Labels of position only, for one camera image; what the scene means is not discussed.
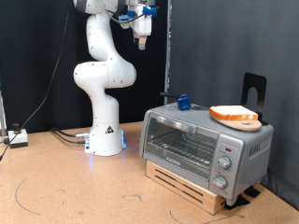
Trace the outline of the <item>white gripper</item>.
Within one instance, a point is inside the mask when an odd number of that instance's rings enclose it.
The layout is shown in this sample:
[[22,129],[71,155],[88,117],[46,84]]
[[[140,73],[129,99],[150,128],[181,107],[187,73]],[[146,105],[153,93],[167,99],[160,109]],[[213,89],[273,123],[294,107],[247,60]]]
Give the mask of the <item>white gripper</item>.
[[151,35],[151,15],[145,14],[143,12],[144,8],[149,9],[146,5],[138,4],[135,7],[137,19],[130,22],[130,26],[134,32],[134,43],[138,44],[140,50],[146,48],[146,37],[144,36]]

